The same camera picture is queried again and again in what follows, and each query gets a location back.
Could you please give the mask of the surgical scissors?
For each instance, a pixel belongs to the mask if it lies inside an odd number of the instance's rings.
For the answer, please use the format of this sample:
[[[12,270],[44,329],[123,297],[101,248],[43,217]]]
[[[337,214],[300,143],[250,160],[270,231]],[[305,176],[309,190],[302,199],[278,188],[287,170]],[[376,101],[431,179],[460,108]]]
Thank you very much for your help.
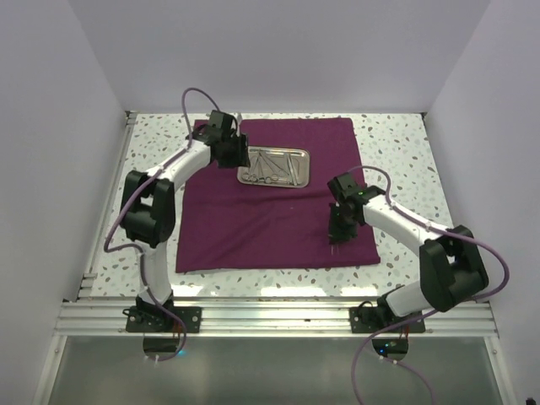
[[[258,153],[253,158],[249,170],[242,175],[242,179],[251,183],[265,183],[266,176],[262,170],[262,161],[262,155]]]

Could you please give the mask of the purple cloth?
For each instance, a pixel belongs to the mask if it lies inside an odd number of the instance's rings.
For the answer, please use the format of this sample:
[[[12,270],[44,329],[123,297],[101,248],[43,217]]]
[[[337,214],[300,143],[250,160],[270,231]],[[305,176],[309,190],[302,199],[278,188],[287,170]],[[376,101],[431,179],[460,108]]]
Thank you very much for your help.
[[[182,198],[177,273],[380,263],[370,226],[360,226],[338,256],[327,236],[333,201],[327,183],[360,163],[351,119],[255,119],[240,128],[253,146],[308,151],[310,183],[299,189],[249,186],[234,170],[210,165],[198,171]]]

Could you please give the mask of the steel instrument tray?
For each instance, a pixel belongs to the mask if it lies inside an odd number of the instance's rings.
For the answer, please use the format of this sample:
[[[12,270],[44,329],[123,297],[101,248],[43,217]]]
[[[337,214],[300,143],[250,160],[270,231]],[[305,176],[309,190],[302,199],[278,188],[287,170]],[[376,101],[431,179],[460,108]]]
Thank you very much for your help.
[[[310,183],[311,157],[298,148],[248,148],[249,166],[237,171],[239,183],[249,186],[305,188]]]

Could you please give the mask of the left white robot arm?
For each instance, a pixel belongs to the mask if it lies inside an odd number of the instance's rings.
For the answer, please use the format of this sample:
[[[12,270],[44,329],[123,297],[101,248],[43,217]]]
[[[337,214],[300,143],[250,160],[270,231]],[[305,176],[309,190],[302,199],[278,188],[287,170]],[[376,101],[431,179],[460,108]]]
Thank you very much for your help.
[[[143,172],[132,171],[125,180],[118,224],[138,253],[141,291],[138,304],[149,305],[146,322],[156,331],[170,329],[175,310],[166,303],[173,291],[167,265],[167,244],[176,226],[176,193],[198,171],[211,163],[220,168],[247,167],[248,136],[200,136],[162,163]]]

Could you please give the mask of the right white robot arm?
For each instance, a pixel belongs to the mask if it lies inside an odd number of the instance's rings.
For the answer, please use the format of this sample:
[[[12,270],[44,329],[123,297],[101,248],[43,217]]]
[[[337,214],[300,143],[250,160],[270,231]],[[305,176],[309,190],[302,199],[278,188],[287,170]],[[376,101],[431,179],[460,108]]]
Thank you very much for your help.
[[[397,330],[414,312],[447,312],[489,284],[478,247],[466,227],[448,230],[432,224],[383,195],[366,203],[330,205],[328,236],[332,245],[352,240],[358,227],[364,225],[382,230],[418,258],[418,281],[396,288],[377,301],[375,319],[383,330]]]

